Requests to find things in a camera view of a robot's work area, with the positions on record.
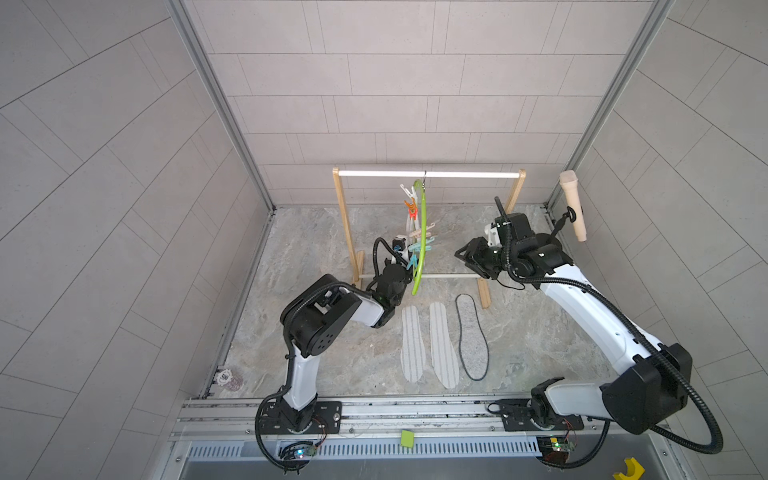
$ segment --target yellow object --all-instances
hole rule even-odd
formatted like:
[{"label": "yellow object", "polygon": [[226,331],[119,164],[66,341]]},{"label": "yellow object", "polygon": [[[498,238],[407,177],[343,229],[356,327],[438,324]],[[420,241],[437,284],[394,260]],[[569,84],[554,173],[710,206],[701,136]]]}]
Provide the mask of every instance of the yellow object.
[{"label": "yellow object", "polygon": [[413,448],[413,439],[414,435],[413,432],[409,432],[408,430],[402,430],[400,432],[400,445],[406,447],[407,449]]},{"label": "yellow object", "polygon": [[637,460],[633,458],[625,458],[624,463],[627,464],[627,474],[614,473],[616,480],[638,480],[645,473],[645,468],[637,463]]}]

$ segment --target gray insole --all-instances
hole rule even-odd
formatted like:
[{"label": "gray insole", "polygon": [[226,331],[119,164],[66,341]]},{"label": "gray insole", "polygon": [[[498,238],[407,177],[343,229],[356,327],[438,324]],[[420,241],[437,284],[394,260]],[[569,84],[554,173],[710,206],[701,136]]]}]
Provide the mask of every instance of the gray insole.
[{"label": "gray insole", "polygon": [[479,381],[488,373],[488,342],[480,328],[475,299],[462,293],[456,297],[458,324],[461,327],[458,340],[458,356],[470,379]]}]

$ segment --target tiled wall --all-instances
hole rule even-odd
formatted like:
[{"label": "tiled wall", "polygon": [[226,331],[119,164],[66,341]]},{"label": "tiled wall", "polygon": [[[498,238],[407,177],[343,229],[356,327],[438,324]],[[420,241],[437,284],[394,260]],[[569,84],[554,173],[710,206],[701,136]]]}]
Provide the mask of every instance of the tiled wall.
[{"label": "tiled wall", "polygon": [[[510,171],[544,202],[650,2],[186,0],[277,204],[334,204],[331,168]],[[351,204],[405,179],[344,179]],[[429,181],[488,203],[505,180]]]},{"label": "tiled wall", "polygon": [[[586,244],[564,230],[603,293],[693,355],[725,435],[687,451],[699,480],[768,478],[766,25],[764,0],[677,1],[578,168]],[[675,422],[709,442],[692,405]]]},{"label": "tiled wall", "polygon": [[0,478],[139,479],[266,215],[162,0],[0,2]]}]

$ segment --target shoe insole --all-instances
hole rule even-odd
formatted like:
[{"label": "shoe insole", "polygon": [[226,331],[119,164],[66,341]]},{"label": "shoe insole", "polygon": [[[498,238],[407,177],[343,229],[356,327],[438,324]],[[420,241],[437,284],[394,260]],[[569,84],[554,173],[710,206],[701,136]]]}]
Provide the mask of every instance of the shoe insole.
[{"label": "shoe insole", "polygon": [[402,374],[409,382],[418,382],[424,374],[426,363],[427,352],[419,327],[419,311],[415,306],[407,306],[402,309],[402,350],[400,350]]},{"label": "shoe insole", "polygon": [[480,319],[472,295],[462,293],[456,297],[458,324],[461,327],[458,338],[458,356],[467,376],[475,381],[485,378],[488,373],[488,343],[480,328]]},{"label": "shoe insole", "polygon": [[432,367],[440,383],[447,389],[458,385],[458,358],[448,334],[448,316],[445,305],[429,305],[429,342],[432,346]]}]

